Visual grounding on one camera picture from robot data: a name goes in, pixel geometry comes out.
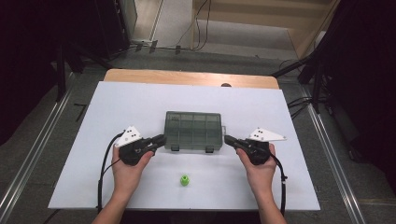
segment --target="green object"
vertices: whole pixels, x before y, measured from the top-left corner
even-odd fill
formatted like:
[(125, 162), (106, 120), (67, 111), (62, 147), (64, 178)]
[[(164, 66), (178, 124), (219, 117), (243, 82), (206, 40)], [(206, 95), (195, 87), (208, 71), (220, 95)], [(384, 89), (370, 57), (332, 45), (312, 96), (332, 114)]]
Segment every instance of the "green object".
[(164, 134), (166, 149), (201, 149), (213, 153), (222, 146), (221, 115), (168, 111)]
[(183, 176), (180, 178), (180, 184), (181, 184), (182, 186), (186, 187), (187, 185), (189, 185), (189, 183), (190, 183), (190, 179), (189, 179), (189, 177), (188, 177), (187, 175), (183, 175)]

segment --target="left hand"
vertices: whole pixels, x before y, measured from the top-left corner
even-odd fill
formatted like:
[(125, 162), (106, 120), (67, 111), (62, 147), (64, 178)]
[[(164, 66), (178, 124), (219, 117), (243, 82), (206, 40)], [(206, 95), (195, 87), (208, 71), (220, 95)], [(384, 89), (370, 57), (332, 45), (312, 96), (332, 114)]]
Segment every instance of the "left hand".
[[(154, 153), (152, 151), (145, 153), (135, 166), (127, 165), (123, 161), (118, 161), (112, 166), (114, 175), (114, 191), (112, 197), (126, 203), (130, 200), (139, 185), (143, 169), (149, 163), (153, 155)], [(115, 162), (119, 158), (119, 149), (114, 146), (113, 159), (111, 162)]]

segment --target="white board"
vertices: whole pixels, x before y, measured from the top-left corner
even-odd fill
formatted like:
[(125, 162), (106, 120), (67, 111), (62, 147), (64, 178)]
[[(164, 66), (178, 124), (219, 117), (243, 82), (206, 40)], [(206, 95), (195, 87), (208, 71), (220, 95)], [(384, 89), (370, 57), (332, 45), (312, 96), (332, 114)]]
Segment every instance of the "white board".
[[(288, 180), (287, 210), (319, 210), (318, 199), (281, 90), (100, 82), (70, 151), (49, 208), (86, 209), (97, 205), (97, 182), (110, 140), (130, 125), (142, 137), (163, 133), (166, 111), (220, 113), (226, 133), (247, 138), (256, 128), (279, 133), (276, 156)], [(188, 175), (190, 184), (180, 185)], [(113, 190), (104, 179), (103, 204)], [(280, 206), (280, 173), (273, 192)], [(142, 175), (128, 208), (143, 210), (254, 210), (246, 171), (232, 147), (219, 151), (159, 148)]]

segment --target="right hand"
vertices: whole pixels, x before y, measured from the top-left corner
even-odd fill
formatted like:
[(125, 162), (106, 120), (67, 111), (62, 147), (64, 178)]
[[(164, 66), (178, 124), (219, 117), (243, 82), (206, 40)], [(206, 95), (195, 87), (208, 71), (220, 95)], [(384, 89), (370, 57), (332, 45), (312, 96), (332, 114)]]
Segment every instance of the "right hand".
[[(271, 153), (275, 156), (274, 145), (270, 144), (269, 148)], [(241, 159), (241, 162), (247, 170), (247, 181), (254, 195), (272, 195), (272, 181), (276, 169), (276, 162), (274, 159), (270, 157), (265, 164), (253, 165), (243, 149), (238, 148), (236, 154), (238, 154), (239, 159)]]

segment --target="black controller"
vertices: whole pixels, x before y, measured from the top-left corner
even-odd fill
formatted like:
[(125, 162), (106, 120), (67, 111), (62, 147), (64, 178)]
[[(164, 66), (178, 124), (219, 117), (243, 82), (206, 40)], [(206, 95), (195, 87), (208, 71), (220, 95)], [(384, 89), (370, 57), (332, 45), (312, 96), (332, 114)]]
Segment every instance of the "black controller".
[(135, 166), (140, 161), (140, 158), (148, 152), (157, 151), (157, 148), (163, 147), (166, 144), (166, 137), (159, 134), (153, 138), (142, 138), (131, 144), (120, 147), (120, 159), (128, 165)]
[(251, 139), (236, 139), (230, 135), (224, 135), (224, 143), (230, 147), (244, 150), (253, 165), (264, 164), (271, 156), (268, 142), (259, 142)]

